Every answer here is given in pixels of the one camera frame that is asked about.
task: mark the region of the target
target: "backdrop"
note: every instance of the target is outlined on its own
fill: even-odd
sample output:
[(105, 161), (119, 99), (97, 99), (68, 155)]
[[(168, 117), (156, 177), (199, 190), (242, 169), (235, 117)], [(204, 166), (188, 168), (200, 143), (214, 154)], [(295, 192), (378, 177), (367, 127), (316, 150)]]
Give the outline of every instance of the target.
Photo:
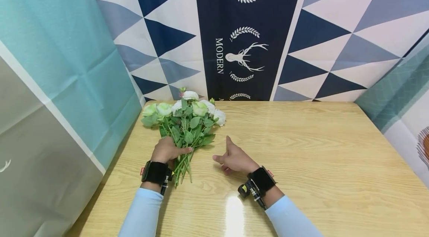
[(147, 99), (355, 101), (429, 28), (429, 0), (97, 0)]

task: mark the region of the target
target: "wrist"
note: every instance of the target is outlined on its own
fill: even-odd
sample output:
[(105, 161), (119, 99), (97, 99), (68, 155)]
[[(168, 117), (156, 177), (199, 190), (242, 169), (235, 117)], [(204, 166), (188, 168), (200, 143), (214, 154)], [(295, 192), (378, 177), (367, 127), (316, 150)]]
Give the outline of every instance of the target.
[(248, 175), (250, 173), (253, 173), (256, 170), (258, 170), (259, 167), (260, 167), (259, 164), (257, 164), (255, 161), (253, 161), (253, 163), (249, 164), (249, 166), (247, 167), (245, 174)]

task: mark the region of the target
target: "right hand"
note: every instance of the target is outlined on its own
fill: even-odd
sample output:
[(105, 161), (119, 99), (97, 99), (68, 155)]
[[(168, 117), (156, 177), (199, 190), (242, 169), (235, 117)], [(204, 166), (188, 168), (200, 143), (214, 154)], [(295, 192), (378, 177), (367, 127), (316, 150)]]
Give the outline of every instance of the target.
[(213, 155), (213, 160), (222, 164), (222, 170), (226, 175), (233, 171), (243, 172), (247, 175), (259, 168), (259, 165), (239, 146), (235, 145), (229, 136), (226, 136), (225, 154)]

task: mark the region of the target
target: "light blue sleeve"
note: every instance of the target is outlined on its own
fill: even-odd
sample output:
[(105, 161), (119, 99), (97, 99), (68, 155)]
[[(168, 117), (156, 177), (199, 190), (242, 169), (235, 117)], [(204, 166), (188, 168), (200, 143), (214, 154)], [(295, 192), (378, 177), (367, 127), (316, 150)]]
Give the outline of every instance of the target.
[(285, 195), (265, 213), (278, 237), (323, 237), (321, 232)]
[(119, 237), (154, 237), (164, 196), (139, 188), (122, 224)]

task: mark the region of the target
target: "table surface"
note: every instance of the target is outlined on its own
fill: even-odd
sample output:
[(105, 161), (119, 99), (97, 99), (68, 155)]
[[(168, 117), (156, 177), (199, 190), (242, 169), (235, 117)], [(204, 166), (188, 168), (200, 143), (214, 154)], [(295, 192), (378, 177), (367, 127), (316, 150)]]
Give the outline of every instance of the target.
[[(225, 137), (274, 174), (278, 186), (326, 237), (428, 236), (429, 190), (353, 103), (216, 102), (226, 125), (195, 152), (192, 178), (166, 193), (157, 236), (276, 236), (263, 210), (212, 155)], [(140, 169), (160, 135), (138, 120), (68, 236), (117, 236)]]

